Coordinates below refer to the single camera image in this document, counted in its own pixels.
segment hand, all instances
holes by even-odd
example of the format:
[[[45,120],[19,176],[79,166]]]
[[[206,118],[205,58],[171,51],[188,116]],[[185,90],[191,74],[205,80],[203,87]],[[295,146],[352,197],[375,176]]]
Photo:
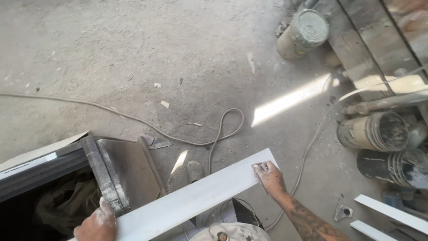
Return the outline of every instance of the hand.
[[[271,161],[256,163],[252,167],[269,195],[275,197],[287,193],[282,172]]]
[[[78,241],[114,241],[116,219],[113,209],[104,197],[100,198],[100,207],[86,218],[82,225],[74,229]]]

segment dusty floor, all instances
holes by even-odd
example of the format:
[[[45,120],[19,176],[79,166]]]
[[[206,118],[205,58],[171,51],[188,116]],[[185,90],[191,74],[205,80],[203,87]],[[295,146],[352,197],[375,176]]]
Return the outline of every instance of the dusty floor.
[[[324,66],[323,49],[295,61],[277,54],[274,31],[285,8],[283,0],[2,1],[1,91],[35,94],[39,89],[41,95],[102,103],[194,142],[212,140],[223,112],[240,108],[244,127],[218,144],[212,170],[269,147],[292,189],[303,152],[329,110],[331,96],[339,98],[352,87],[326,86],[323,93],[251,127],[258,106],[330,72]],[[254,75],[248,52],[253,54]],[[162,87],[154,88],[154,82]],[[161,105],[162,100],[169,108]],[[1,161],[86,130],[123,139],[141,133],[160,137],[140,123],[63,102],[1,97],[0,115]],[[354,153],[338,144],[335,130],[340,118],[332,111],[322,127],[295,196],[359,240],[363,236],[349,227],[352,220],[385,229],[385,218],[353,201],[360,193],[380,198],[380,186],[364,178]],[[183,124],[189,122],[202,127]],[[238,124],[237,114],[227,116],[224,132]],[[165,182],[185,150],[185,163],[198,160],[206,166],[209,151],[204,147],[175,142],[152,151]],[[179,168],[171,177],[172,189],[186,184],[183,171]],[[280,211],[259,185],[238,196],[254,207],[266,226]],[[354,209],[352,219],[334,222],[339,202]],[[286,217],[268,233],[273,241],[300,239]]]

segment tattoo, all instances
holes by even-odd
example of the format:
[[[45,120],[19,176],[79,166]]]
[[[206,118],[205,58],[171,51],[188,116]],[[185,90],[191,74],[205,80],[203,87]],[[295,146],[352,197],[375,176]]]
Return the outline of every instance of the tattoo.
[[[293,208],[280,203],[304,241],[347,241],[349,238],[291,197]]]

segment white wood trim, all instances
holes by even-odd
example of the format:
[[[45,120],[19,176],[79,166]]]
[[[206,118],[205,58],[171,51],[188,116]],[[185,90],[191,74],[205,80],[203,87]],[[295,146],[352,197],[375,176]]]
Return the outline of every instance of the white wood trim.
[[[363,194],[360,194],[354,200],[428,235],[428,222],[423,219],[393,208]]]
[[[373,228],[372,226],[361,222],[360,220],[351,222],[349,224],[354,229],[362,232],[363,234],[369,236],[370,238],[374,239],[375,241],[397,241],[395,238],[392,238],[381,231]]]
[[[116,241],[148,241],[256,185],[251,165],[268,160],[269,148],[119,217]]]

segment paint can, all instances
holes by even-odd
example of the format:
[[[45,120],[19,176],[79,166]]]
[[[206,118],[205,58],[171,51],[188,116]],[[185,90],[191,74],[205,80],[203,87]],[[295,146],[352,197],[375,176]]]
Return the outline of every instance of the paint can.
[[[375,112],[346,120],[337,126],[337,138],[348,148],[401,151],[409,132],[404,120],[394,112]]]
[[[278,38],[276,50],[284,59],[296,59],[323,44],[328,33],[324,16],[313,9],[304,9],[294,15],[290,26]]]
[[[428,188],[428,158],[419,149],[398,152],[361,150],[357,155],[361,174],[403,187]]]

